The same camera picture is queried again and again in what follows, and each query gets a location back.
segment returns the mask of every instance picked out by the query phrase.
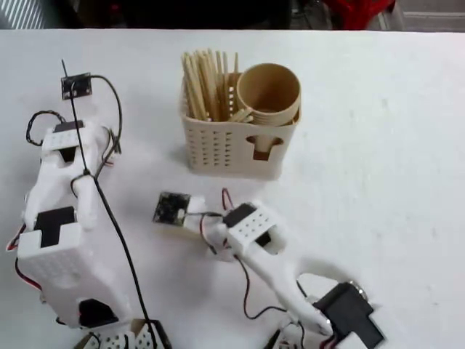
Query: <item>cable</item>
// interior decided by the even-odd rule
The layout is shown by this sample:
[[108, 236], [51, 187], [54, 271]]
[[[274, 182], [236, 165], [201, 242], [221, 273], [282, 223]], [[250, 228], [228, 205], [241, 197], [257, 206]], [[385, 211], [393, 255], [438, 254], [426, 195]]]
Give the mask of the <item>cable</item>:
[[300, 284], [299, 280], [296, 280], [296, 283], [297, 283], [297, 287], [299, 288], [300, 292], [304, 295], [305, 298], [307, 298], [307, 293], [302, 288], [302, 285]]
[[41, 285], [39, 285], [37, 282], [35, 282], [32, 278], [28, 278], [26, 275], [24, 275], [23, 273], [21, 273], [20, 267], [18, 266], [17, 262], [18, 262], [18, 259], [17, 259], [17, 257], [16, 257], [16, 260], [15, 260], [15, 270], [16, 270], [16, 274], [17, 274], [25, 283], [31, 285], [32, 287], [37, 288], [40, 292], [42, 292], [42, 287], [41, 287]]
[[246, 284], [246, 294], [244, 295], [244, 301], [243, 301], [243, 310], [244, 310], [244, 315], [246, 316], [246, 318], [248, 318], [249, 320], [255, 320], [255, 319], [259, 318], [260, 316], [262, 316], [265, 312], [267, 312], [269, 310], [278, 310], [278, 311], [280, 311], [282, 313], [287, 313], [286, 309], [275, 307], [273, 305], [271, 305], [269, 307], [266, 307], [265, 309], [260, 311], [255, 316], [250, 316], [247, 313], [247, 299], [248, 299], [248, 293], [250, 291], [250, 277], [248, 276], [248, 271], [246, 269], [246, 266], [243, 264], [242, 260], [240, 260], [239, 257], [236, 256], [236, 255], [234, 256], [234, 258], [238, 260], [238, 262], [240, 263], [240, 266], [242, 267], [242, 269], [244, 270], [244, 273], [246, 274], [246, 282], [247, 282], [247, 284]]
[[334, 340], [328, 347], [328, 349], [334, 349], [336, 345], [338, 344], [337, 340]]
[[[110, 158], [111, 153], [116, 149], [116, 147], [119, 144], [119, 141], [121, 139], [122, 119], [123, 119], [123, 112], [121, 110], [121, 101], [119, 100], [118, 93], [116, 92], [115, 87], [110, 83], [110, 81], [107, 78], [105, 78], [104, 76], [100, 76], [100, 75], [90, 76], [90, 78], [98, 78], [98, 79], [105, 80], [108, 83], [108, 85], [110, 86], [110, 88], [113, 90], [113, 93], [115, 94], [115, 97], [116, 97], [116, 101], [118, 103], [118, 114], [119, 114], [118, 136], [116, 137], [116, 143], [113, 144], [113, 147], [110, 149], [107, 156], [105, 157], [105, 162], [106, 162]], [[129, 252], [128, 246], [126, 244], [126, 240], [124, 239], [124, 236], [123, 236], [123, 233], [121, 232], [119, 224], [116, 221], [116, 218], [115, 218], [113, 212], [111, 211], [111, 208], [110, 208], [110, 205], [108, 204], [107, 198], [105, 197], [105, 194], [103, 193], [103, 191], [102, 191], [102, 189], [100, 187], [99, 181], [98, 181], [98, 175], [100, 173], [99, 170], [101, 170], [101, 168], [103, 167], [103, 164], [105, 162], [103, 162], [103, 164], [101, 164], [101, 166], [99, 167], [99, 169], [97, 170], [95, 175], [92, 175], [90, 173], [89, 169], [87, 169], [87, 167], [86, 167], [84, 149], [82, 147], [81, 135], [80, 135], [80, 132], [79, 132], [79, 127], [78, 127], [78, 117], [76, 115], [76, 109], [74, 107], [74, 101], [73, 101], [74, 100], [74, 98], [73, 98], [73, 85], [74, 84], [71, 85], [71, 89], [70, 89], [70, 99], [71, 99], [71, 105], [72, 105], [72, 108], [73, 108], [74, 124], [76, 125], [76, 132], [78, 134], [78, 139], [79, 139], [79, 149], [81, 151], [81, 155], [82, 155], [82, 159], [83, 159], [83, 163], [84, 163], [83, 175], [89, 175], [89, 176], [91, 176], [93, 178], [94, 183], [95, 183], [95, 187], [97, 188], [97, 191], [98, 191], [98, 193], [100, 195], [100, 198], [102, 199], [103, 206], [105, 207], [105, 210], [107, 211], [108, 217], [111, 219], [111, 222], [112, 222], [113, 226], [115, 227], [116, 233], [118, 234], [118, 237], [119, 237], [119, 239], [121, 241], [121, 245], [123, 245], [124, 254], [126, 255], [126, 258], [128, 260], [128, 264], [129, 264], [129, 268], [131, 269], [132, 278], [134, 279], [134, 285], [136, 287], [140, 307], [141, 307], [142, 312], [144, 314], [145, 322], [146, 322], [146, 324], [148, 324], [149, 333], [150, 333], [150, 336], [152, 337], [153, 347], [156, 348], [157, 341], [156, 341], [156, 338], [155, 338], [155, 333], [153, 333], [153, 328], [150, 325], [150, 318], [148, 316], [147, 308], [145, 307], [144, 299], [142, 297], [142, 292], [140, 290], [140, 285], [139, 285], [139, 279], [137, 278], [137, 274], [136, 274], [136, 270], [135, 270], [135, 267], [134, 267], [134, 263], [132, 262], [131, 254]]]
[[[98, 178], [100, 176], [100, 172], [102, 171], [104, 165], [108, 162], [108, 159], [111, 157], [113, 152], [114, 151], [118, 151], [119, 153], [121, 152], [120, 139], [121, 139], [121, 133], [123, 131], [123, 111], [122, 111], [122, 108], [121, 108], [121, 101], [119, 99], [118, 93], [117, 93], [115, 87], [113, 86], [113, 84], [111, 84], [110, 80], [108, 80], [107, 78], [105, 78], [104, 76], [101, 76], [101, 75], [91, 75], [91, 76], [89, 76], [89, 79], [102, 79], [103, 81], [105, 81], [108, 84], [108, 86], [111, 88], [113, 94], [115, 95], [116, 103], [118, 104], [118, 134], [116, 135], [116, 138], [113, 140], [113, 146], [110, 148], [107, 155], [104, 157], [104, 159], [102, 160], [102, 162], [98, 166], [97, 170], [95, 171], [94, 177]], [[74, 119], [75, 119], [74, 122], [76, 124], [76, 130], [78, 131], [78, 140], [80, 140], [80, 132], [78, 130], [78, 123], [77, 123], [77, 117], [76, 117], [76, 108], [75, 108], [75, 105], [74, 105], [74, 98], [73, 98], [74, 82], [71, 84], [71, 88], [70, 88], [70, 100], [71, 100], [71, 106], [73, 108], [73, 115], [75, 116], [74, 117]], [[84, 158], [84, 152], [83, 152], [83, 149], [82, 149], [81, 142], [79, 142], [79, 147], [80, 147], [80, 150], [81, 150], [82, 157]], [[85, 173], [86, 172], [85, 169], [86, 169], [86, 164], [84, 163], [84, 172], [83, 173], [84, 173], [84, 175], [87, 175], [88, 173]], [[82, 176], [76, 177], [72, 181], [73, 184], [74, 184], [74, 182], [76, 180], [78, 180], [80, 178], [82, 178]]]
[[208, 217], [224, 217], [221, 213], [206, 211], [206, 212], [187, 212], [186, 216], [208, 216]]
[[26, 224], [23, 223], [19, 231], [16, 233], [15, 237], [7, 244], [7, 252], [10, 252], [17, 248], [17, 241], [20, 239], [20, 235], [24, 233], [26, 229]]
[[325, 339], [324, 341], [322, 341], [322, 342], [320, 343], [320, 349], [325, 349], [325, 348], [326, 348], [326, 345], [328, 345], [329, 343], [331, 343], [333, 340], [334, 340], [334, 334], [331, 335], [331, 337]]
[[73, 83], [71, 84], [71, 88], [70, 88], [71, 107], [73, 108], [74, 126], [76, 127], [76, 131], [78, 132], [79, 149], [81, 150], [82, 162], [84, 163], [83, 174], [89, 175], [90, 171], [86, 164], [86, 157], [84, 156], [84, 147], [82, 146], [81, 133], [79, 132], [79, 125], [78, 125], [78, 118], [76, 117], [76, 107], [74, 106], [73, 89], [74, 89], [75, 83], [76, 81], [73, 81]]
[[233, 200], [231, 200], [231, 195], [230, 192], [227, 188], [221, 189], [221, 200], [223, 204], [223, 210], [227, 210], [228, 208], [226, 207], [226, 202], [225, 202], [225, 195], [227, 197], [227, 200], [230, 202], [230, 209], [234, 208]]
[[207, 241], [205, 235], [203, 234], [203, 219], [205, 218], [205, 216], [206, 216], [206, 214], [202, 214], [202, 218], [201, 218], [201, 221], [200, 221], [200, 223], [199, 223], [199, 230], [200, 230], [200, 232], [201, 232], [201, 238], [202, 238], [203, 242], [205, 242], [205, 244], [209, 247], [209, 249], [211, 250], [211, 252], [212, 252], [213, 254], [218, 254], [218, 252], [216, 251], [216, 249], [213, 247], [212, 244], [210, 244], [210, 243]]
[[100, 341], [99, 336], [97, 336], [94, 332], [90, 332], [89, 334], [91, 338], [93, 337], [96, 339], [97, 344], [99, 345], [98, 348], [100, 348], [102, 346], [102, 342]]
[[118, 104], [118, 134], [116, 135], [115, 141], [113, 142], [113, 146], [110, 148], [110, 151], [108, 151], [107, 156], [104, 158], [104, 161], [100, 163], [100, 165], [97, 168], [97, 171], [94, 174], [94, 177], [98, 178], [100, 176], [100, 172], [102, 171], [102, 168], [104, 167], [105, 163], [111, 157], [111, 154], [113, 154], [114, 151], [118, 151], [119, 153], [121, 152], [120, 140], [121, 140], [121, 133], [123, 131], [123, 111], [121, 109], [121, 101], [119, 99], [118, 93], [116, 92], [115, 87], [111, 84], [110, 80], [108, 80], [107, 78], [101, 75], [91, 75], [89, 78], [90, 79], [102, 79], [103, 81], [105, 81], [108, 84], [108, 86], [111, 88], [113, 94], [115, 95], [116, 103]]
[[66, 119], [63, 118], [59, 113], [57, 113], [56, 111], [38, 111], [37, 113], [35, 113], [34, 115], [32, 115], [31, 119], [29, 120], [28, 122], [28, 128], [26, 129], [26, 140], [28, 141], [28, 143], [32, 144], [32, 145], [35, 145], [36, 147], [41, 147], [42, 146], [42, 143], [44, 142], [44, 140], [41, 140], [39, 143], [36, 142], [35, 140], [33, 140], [31, 138], [31, 130], [32, 130], [32, 126], [34, 124], [34, 121], [36, 120], [37, 116], [39, 115], [44, 115], [44, 114], [51, 114], [51, 115], [55, 115], [57, 117], [57, 119], [60, 121], [61, 124], [64, 124], [66, 122]]
[[300, 328], [302, 329], [302, 336], [300, 337], [300, 346], [302, 349], [305, 349], [304, 347], [304, 341], [305, 341], [305, 328], [304, 325], [302, 325], [302, 322], [298, 322]]

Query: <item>popsicle stick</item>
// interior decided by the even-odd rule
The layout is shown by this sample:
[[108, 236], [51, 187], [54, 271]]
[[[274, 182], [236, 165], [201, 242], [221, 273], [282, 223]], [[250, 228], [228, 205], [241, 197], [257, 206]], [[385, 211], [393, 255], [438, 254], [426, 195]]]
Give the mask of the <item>popsicle stick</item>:
[[[223, 67], [221, 64], [221, 53], [220, 51], [215, 52], [217, 55], [217, 71], [218, 71], [218, 90], [219, 90], [219, 104], [223, 106], [225, 101], [225, 76], [223, 75]], [[228, 119], [227, 114], [225, 114], [225, 110], [223, 107], [220, 108], [222, 113], [222, 120], [226, 121]]]
[[184, 53], [183, 56], [181, 56], [181, 61], [182, 61], [182, 67], [184, 68], [187, 103], [189, 104], [189, 109], [192, 113], [193, 118], [200, 120], [201, 116], [199, 115], [199, 110], [197, 108], [197, 105], [195, 104], [195, 99], [196, 99], [195, 90], [193, 88], [192, 79], [187, 69], [187, 53]]
[[186, 57], [186, 66], [187, 72], [189, 73], [189, 77], [191, 79], [193, 89], [195, 92], [195, 101], [198, 108], [198, 112], [200, 114], [201, 120], [206, 120], [206, 110], [205, 105], [203, 104], [203, 96], [202, 96], [202, 89], [199, 82], [198, 72], [196, 71], [196, 67], [193, 61], [193, 57], [187, 55]]
[[223, 52], [223, 73], [225, 77], [225, 97], [226, 97], [226, 103], [225, 103], [225, 110], [226, 110], [226, 115], [227, 118], [230, 116], [230, 85], [229, 85], [229, 73], [227, 71], [227, 54], [226, 52]]
[[233, 109], [236, 111], [238, 109], [238, 94], [236, 93], [236, 88], [238, 86], [238, 79], [239, 79], [239, 54], [236, 52], [234, 54], [234, 97], [232, 98], [234, 102]]
[[203, 77], [205, 78], [205, 86], [207, 91], [207, 99], [209, 104], [210, 118], [213, 121], [218, 121], [217, 109], [214, 101], [214, 82], [211, 77], [211, 71], [209, 70], [208, 58], [206, 55], [200, 56], [200, 67], [203, 72]]
[[212, 77], [212, 81], [214, 84], [214, 106], [216, 108], [217, 120], [222, 121], [222, 111], [221, 111], [221, 103], [220, 103], [220, 93], [219, 93], [219, 79], [218, 79], [218, 72], [217, 66], [215, 65], [215, 61], [213, 58], [213, 52], [211, 49], [208, 49], [208, 54], [206, 55], [209, 64], [209, 70]]
[[207, 88], [206, 88], [206, 78], [205, 76], [203, 75], [203, 71], [201, 69], [201, 54], [200, 52], [197, 50], [194, 52], [194, 55], [193, 55], [193, 62], [195, 63], [194, 66], [195, 66], [195, 70], [197, 72], [197, 77], [198, 77], [198, 83], [200, 84], [201, 86], [201, 91], [202, 91], [202, 100], [203, 100], [203, 105], [205, 107], [205, 119], [207, 119], [209, 117], [209, 114], [210, 114], [210, 106], [209, 106], [209, 94], [208, 94], [208, 91], [207, 91]]

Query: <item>red object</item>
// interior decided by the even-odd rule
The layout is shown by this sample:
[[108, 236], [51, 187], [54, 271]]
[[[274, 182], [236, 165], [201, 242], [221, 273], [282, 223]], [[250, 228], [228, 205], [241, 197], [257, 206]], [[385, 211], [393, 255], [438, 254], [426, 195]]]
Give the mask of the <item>red object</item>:
[[396, 0], [323, 0], [328, 7], [342, 17], [342, 29], [362, 31], [378, 13], [394, 10]]

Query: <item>white table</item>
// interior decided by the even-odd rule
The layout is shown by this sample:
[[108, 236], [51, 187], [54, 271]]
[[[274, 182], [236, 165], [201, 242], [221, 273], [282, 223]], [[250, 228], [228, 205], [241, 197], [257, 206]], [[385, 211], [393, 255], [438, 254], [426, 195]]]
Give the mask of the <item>white table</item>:
[[[260, 198], [318, 251], [343, 266], [381, 306], [388, 348], [460, 345], [465, 311], [465, 35], [272, 31], [0, 31], [1, 243], [20, 224], [39, 151], [25, 141], [32, 113], [60, 99], [69, 74], [107, 76], [124, 108], [123, 156], [102, 184], [141, 279], [151, 317], [174, 348], [260, 348], [280, 320], [242, 313], [245, 279], [237, 263], [205, 257], [198, 241], [157, 233], [162, 190], [204, 194], [220, 207]], [[189, 173], [177, 117], [180, 55], [202, 47], [240, 53], [241, 68], [272, 61], [302, 82], [303, 119], [278, 181]], [[116, 122], [110, 90], [94, 83], [77, 100], [80, 116]], [[37, 123], [40, 137], [46, 121]], [[114, 230], [95, 237], [140, 316]], [[18, 281], [14, 255], [0, 254], [3, 348], [71, 348], [81, 336], [54, 322], [38, 294]], [[252, 276], [251, 312], [275, 303]]]

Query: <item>white plastic basket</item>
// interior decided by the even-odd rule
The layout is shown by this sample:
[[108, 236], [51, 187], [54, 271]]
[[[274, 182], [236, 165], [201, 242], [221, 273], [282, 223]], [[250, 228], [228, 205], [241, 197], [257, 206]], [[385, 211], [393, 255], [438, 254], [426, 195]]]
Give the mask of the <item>white plastic basket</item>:
[[[231, 81], [234, 79], [229, 80], [230, 104], [233, 105], [234, 87]], [[284, 155], [300, 121], [300, 109], [289, 125], [281, 127], [200, 121], [190, 117], [192, 113], [184, 83], [180, 104], [187, 157], [194, 173], [264, 180], [274, 180], [280, 176]], [[254, 151], [254, 138], [257, 135], [276, 137], [269, 155]]]

